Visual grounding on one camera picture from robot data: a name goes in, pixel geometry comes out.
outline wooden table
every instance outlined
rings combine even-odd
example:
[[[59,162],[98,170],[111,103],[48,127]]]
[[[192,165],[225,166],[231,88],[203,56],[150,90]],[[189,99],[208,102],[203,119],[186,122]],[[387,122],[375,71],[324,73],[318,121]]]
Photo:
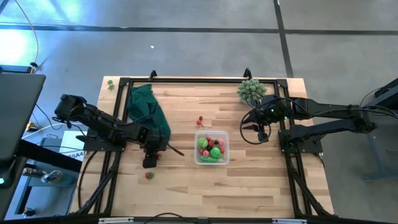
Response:
[[[113,113],[119,79],[104,77],[98,100],[100,110]],[[115,84],[115,90],[108,89],[109,80]],[[287,81],[290,96],[307,97],[303,79],[288,78]],[[151,217],[162,212],[174,212],[185,217],[270,218],[294,215],[285,159],[276,134],[279,124],[272,125],[269,142],[260,145],[244,142],[238,127],[250,107],[239,101],[237,87],[235,83],[152,83],[154,95],[172,130],[170,144],[181,150],[185,157],[166,150],[156,168],[143,169],[142,149],[128,143],[121,157],[112,216]],[[274,93],[272,85],[266,87],[266,94]],[[201,130],[195,123],[199,116],[203,116],[205,129],[229,133],[231,160],[227,166],[195,164],[193,140],[195,133]],[[311,125],[313,121],[297,123]],[[244,131],[244,135],[253,141],[257,138],[254,131]],[[97,153],[88,165],[81,186],[83,203],[98,185],[103,157],[103,152]],[[308,187],[324,208],[333,213],[319,158],[312,154],[303,154],[302,157]],[[154,179],[145,179],[144,174],[148,171],[155,174]],[[298,194],[304,211],[301,191]],[[76,195],[71,212],[77,210]],[[103,208],[107,195],[106,189]]]

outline gray floor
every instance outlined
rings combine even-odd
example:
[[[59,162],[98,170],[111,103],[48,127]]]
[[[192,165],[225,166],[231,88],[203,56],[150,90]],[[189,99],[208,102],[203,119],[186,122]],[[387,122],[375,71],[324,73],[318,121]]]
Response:
[[[19,2],[36,25],[277,28],[272,0]],[[279,2],[286,29],[398,29],[398,1]],[[0,24],[26,24],[14,1],[0,14]],[[278,34],[37,31],[37,35],[39,73],[47,76],[38,104],[48,114],[62,93],[95,103],[104,75],[148,75],[155,69],[162,76],[240,77],[249,67],[255,77],[286,77]],[[309,97],[319,102],[359,103],[367,92],[397,78],[398,36],[288,35],[287,43],[294,77],[304,78]],[[27,65],[35,54],[34,36],[29,30],[0,30],[0,49],[0,63]],[[35,114],[47,125],[39,111]],[[396,131],[395,126],[380,129],[384,128]],[[39,139],[37,135],[30,140]],[[396,145],[394,138],[386,141]],[[336,214],[397,222],[398,182],[361,180],[362,174],[375,169],[365,135],[331,134],[322,144]]]

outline green cloth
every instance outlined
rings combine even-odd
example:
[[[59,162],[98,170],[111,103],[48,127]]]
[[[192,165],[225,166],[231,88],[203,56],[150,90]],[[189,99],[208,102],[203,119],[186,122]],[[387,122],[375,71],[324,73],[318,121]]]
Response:
[[[169,142],[171,135],[170,126],[167,123],[162,108],[157,103],[155,96],[152,94],[151,84],[133,87],[131,89],[131,96],[127,108],[129,117],[133,121],[143,116],[154,115],[159,122],[160,133],[164,137],[164,141]],[[149,127],[152,130],[152,133],[159,134],[159,128],[154,118],[142,118],[137,122]]]

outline small green ball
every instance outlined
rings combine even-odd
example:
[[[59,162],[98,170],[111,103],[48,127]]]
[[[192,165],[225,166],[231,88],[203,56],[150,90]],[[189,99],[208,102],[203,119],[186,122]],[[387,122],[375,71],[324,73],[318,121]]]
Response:
[[[198,145],[200,148],[206,148],[208,145],[208,141],[205,138],[198,139]]]

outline clear plastic bowl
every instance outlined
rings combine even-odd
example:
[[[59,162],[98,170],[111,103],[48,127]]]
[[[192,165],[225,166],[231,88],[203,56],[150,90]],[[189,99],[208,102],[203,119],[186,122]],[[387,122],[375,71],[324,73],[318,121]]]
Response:
[[[198,139],[210,137],[212,139],[222,139],[224,141],[225,152],[223,161],[220,162],[202,162],[200,160]],[[226,165],[229,163],[229,136],[226,131],[197,131],[195,134],[195,153],[193,159],[198,165]]]

